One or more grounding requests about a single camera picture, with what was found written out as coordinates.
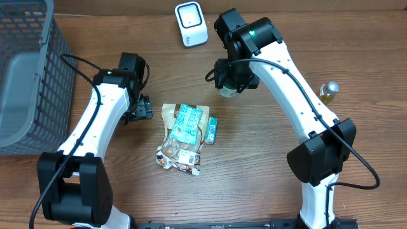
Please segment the green lid white jar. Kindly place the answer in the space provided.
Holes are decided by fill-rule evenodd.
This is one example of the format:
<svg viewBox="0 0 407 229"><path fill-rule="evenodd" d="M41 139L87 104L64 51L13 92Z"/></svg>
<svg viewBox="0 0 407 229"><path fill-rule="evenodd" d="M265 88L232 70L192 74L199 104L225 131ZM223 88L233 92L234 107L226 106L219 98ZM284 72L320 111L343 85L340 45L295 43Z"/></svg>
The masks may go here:
<svg viewBox="0 0 407 229"><path fill-rule="evenodd" d="M222 88L219 89L219 93L223 97L230 98L236 96L237 89L230 85L224 85Z"/></svg>

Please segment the teal white snack packet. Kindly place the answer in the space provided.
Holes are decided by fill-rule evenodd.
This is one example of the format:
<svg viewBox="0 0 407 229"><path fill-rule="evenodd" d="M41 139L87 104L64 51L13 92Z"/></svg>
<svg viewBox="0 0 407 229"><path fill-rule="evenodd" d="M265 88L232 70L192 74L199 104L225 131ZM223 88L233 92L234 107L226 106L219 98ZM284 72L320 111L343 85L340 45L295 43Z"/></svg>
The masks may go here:
<svg viewBox="0 0 407 229"><path fill-rule="evenodd" d="M186 144L195 144L202 115L201 109L181 104L170 138Z"/></svg>

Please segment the brown white snack packet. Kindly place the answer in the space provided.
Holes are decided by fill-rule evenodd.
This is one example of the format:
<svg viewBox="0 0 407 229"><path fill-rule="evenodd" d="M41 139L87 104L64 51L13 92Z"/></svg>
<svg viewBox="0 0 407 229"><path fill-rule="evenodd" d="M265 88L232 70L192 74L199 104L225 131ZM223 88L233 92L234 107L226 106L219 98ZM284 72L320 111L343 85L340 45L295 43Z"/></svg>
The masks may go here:
<svg viewBox="0 0 407 229"><path fill-rule="evenodd" d="M205 143L207 123L209 121L208 106L188 105L203 111L198 124L197 142L186 144L170 138L177 114L181 104L164 104L162 106L162 120L165 129L165 138L156 150L156 162L164 169L177 168L194 176L199 176L201 171L201 152Z"/></svg>

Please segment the teal white tissue pack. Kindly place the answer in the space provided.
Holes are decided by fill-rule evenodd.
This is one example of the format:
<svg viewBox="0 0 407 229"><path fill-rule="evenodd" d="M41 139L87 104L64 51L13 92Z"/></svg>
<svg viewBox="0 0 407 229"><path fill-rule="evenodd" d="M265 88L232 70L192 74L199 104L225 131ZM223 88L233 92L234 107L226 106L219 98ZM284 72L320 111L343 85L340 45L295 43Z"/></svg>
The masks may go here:
<svg viewBox="0 0 407 229"><path fill-rule="evenodd" d="M205 135L206 144L214 144L217 132L217 118L210 117L207 123L207 131Z"/></svg>

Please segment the yellow juice bottle silver cap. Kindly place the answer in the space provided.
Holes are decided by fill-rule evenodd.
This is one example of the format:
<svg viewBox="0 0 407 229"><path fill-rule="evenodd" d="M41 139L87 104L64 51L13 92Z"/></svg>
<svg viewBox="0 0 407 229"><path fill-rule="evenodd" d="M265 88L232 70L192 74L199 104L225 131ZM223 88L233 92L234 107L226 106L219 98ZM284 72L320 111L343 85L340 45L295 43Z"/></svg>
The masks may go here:
<svg viewBox="0 0 407 229"><path fill-rule="evenodd" d="M330 102L333 101L337 92L339 92L340 86L339 83L335 81L330 81L329 83L325 83L321 86L318 96L319 99L325 104L328 105Z"/></svg>

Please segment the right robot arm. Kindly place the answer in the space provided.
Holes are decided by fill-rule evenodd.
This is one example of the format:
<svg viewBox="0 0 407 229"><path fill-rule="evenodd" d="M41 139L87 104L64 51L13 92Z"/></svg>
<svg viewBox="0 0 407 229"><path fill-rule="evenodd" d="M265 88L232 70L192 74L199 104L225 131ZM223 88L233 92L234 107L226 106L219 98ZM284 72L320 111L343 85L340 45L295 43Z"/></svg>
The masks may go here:
<svg viewBox="0 0 407 229"><path fill-rule="evenodd" d="M214 29L228 56L211 73L224 97L264 83L285 112L299 146L287 154L301 181L302 206L296 219L271 221L271 228L357 228L354 219L333 212L333 183L349 158L356 128L339 118L314 94L296 68L281 33L269 18L251 24L232 8L219 15Z"/></svg>

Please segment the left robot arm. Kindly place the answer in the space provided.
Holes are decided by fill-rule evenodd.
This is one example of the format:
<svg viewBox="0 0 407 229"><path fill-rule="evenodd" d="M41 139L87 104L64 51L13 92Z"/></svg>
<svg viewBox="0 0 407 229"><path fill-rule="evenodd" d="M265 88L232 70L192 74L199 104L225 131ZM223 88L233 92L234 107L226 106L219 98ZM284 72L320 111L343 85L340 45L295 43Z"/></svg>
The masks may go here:
<svg viewBox="0 0 407 229"><path fill-rule="evenodd" d="M40 197L29 228L42 210L47 220L75 228L136 228L134 218L113 204L113 189L104 159L116 126L123 121L150 120L149 97L141 91L150 69L136 53L123 52L118 67L99 67L92 96L71 135L54 153L44 152L37 164Z"/></svg>

